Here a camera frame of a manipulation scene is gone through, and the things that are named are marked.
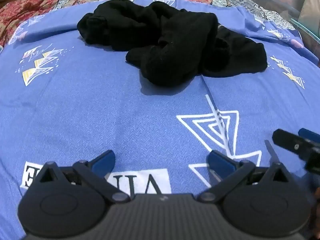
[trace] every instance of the black mechanical device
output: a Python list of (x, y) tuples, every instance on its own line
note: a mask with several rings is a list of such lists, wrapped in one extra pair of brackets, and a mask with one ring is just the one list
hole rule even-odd
[[(278, 133), (273, 140), (281, 146)], [(18, 207), (24, 240), (304, 240), (311, 207), (280, 162), (256, 167), (212, 151), (210, 169), (228, 164), (214, 187), (198, 196), (131, 197), (104, 178), (114, 162), (109, 150), (72, 167), (46, 163)]]

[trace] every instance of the bed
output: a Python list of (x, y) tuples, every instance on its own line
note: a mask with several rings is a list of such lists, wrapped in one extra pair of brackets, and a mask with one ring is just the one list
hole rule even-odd
[[(318, 59), (296, 30), (243, 7), (131, 1), (215, 13), (225, 27), (264, 44), (268, 68), (160, 88), (125, 62), (126, 52), (82, 40), (77, 22), (105, 0), (22, 21), (0, 54), (0, 239), (23, 237), (17, 205), (47, 161), (69, 166), (111, 149), (116, 164), (106, 180), (124, 192), (198, 194), (219, 182), (219, 171), (207, 167), (211, 150), (268, 166), (274, 156), (265, 140), (272, 142), (274, 130), (320, 133)], [(301, 181), (303, 162), (272, 146)]]

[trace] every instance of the gray patterned fabric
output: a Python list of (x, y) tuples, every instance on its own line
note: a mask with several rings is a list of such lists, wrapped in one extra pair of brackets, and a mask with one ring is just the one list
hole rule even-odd
[(273, 21), (284, 29), (295, 30), (292, 24), (284, 20), (277, 12), (266, 10), (252, 0), (212, 0), (211, 4), (222, 7), (243, 6), (253, 15)]

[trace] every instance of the black fabric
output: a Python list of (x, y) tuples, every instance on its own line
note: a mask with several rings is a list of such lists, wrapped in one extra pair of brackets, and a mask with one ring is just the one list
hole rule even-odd
[(177, 10), (159, 1), (142, 7), (110, 0), (86, 14), (77, 28), (88, 44), (128, 51), (127, 62), (159, 86), (176, 86), (197, 74), (230, 77), (267, 68), (261, 43), (218, 26), (213, 13)]

